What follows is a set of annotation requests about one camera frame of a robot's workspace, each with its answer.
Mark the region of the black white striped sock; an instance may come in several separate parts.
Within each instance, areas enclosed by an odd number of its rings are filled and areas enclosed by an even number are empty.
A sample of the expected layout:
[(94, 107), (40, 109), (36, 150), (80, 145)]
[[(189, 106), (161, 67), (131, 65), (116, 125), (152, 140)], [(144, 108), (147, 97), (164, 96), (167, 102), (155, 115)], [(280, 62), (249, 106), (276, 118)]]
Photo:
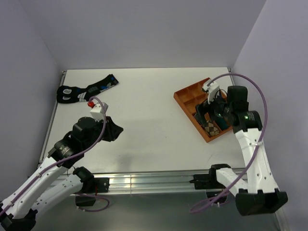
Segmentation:
[(196, 119), (196, 121), (199, 123), (200, 126), (204, 126), (204, 124), (205, 124), (204, 119), (201, 116), (195, 114), (194, 118)]

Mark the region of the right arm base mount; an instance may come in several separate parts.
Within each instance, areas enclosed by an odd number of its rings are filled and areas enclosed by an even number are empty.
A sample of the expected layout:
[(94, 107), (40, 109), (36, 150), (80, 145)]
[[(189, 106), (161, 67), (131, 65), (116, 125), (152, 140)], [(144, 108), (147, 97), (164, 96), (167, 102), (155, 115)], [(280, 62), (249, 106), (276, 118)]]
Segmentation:
[(195, 190), (212, 189), (209, 174), (194, 174), (189, 183), (194, 185)]

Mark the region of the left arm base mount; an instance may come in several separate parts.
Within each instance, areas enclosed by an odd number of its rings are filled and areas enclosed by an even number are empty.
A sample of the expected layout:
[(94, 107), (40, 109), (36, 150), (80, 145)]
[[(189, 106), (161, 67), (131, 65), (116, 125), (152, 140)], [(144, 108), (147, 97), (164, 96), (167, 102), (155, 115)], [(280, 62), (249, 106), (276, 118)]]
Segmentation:
[(107, 177), (94, 178), (93, 180), (93, 193), (107, 193), (109, 191), (110, 179)]

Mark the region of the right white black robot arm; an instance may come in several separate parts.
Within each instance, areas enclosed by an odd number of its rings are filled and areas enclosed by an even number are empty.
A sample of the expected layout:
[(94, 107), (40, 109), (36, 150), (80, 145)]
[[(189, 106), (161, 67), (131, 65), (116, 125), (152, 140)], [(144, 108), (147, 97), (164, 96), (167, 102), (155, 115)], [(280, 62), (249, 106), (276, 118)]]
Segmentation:
[(273, 177), (263, 142), (266, 125), (257, 111), (249, 110), (247, 88), (230, 86), (226, 98), (221, 96), (217, 84), (204, 84), (202, 90), (208, 96), (196, 106), (197, 118), (209, 114), (231, 124), (242, 151), (245, 169), (237, 175), (227, 164), (212, 165), (208, 182), (215, 188), (222, 185), (223, 191), (198, 202), (190, 213), (199, 213), (230, 193), (235, 197), (236, 208), (242, 216), (275, 213), (287, 203), (288, 196), (280, 191)]

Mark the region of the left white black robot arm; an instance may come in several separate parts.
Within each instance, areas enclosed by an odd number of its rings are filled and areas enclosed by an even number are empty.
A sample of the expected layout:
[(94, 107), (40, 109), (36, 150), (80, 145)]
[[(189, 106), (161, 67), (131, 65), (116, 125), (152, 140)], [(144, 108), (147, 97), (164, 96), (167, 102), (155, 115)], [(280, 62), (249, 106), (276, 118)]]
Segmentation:
[(90, 192), (94, 176), (85, 167), (78, 167), (62, 183), (49, 186), (84, 157), (100, 141), (115, 141), (123, 132), (111, 117), (82, 117), (71, 131), (55, 143), (38, 169), (9, 197), (0, 203), (0, 224), (6, 231), (30, 231), (36, 217), (67, 196)]

